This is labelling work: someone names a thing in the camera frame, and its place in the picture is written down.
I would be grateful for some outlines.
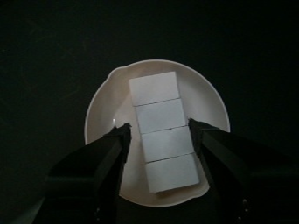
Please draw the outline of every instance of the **dark surface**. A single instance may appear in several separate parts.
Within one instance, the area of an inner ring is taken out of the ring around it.
[[[139,60],[199,71],[226,103],[231,131],[299,158],[295,1],[130,2],[1,2],[0,223],[43,196],[48,170],[84,145],[92,95],[108,73]],[[154,211],[159,222],[168,211],[202,213],[202,199],[170,210],[122,201],[124,223]]]

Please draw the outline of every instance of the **white block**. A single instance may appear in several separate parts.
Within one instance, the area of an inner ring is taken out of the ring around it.
[[[143,134],[142,138],[147,163],[194,152],[188,126]]]
[[[175,72],[131,79],[128,84],[134,106],[180,98]]]
[[[135,112],[142,134],[187,125],[180,99],[138,106]]]
[[[151,193],[200,182],[194,153],[146,164],[146,174]]]

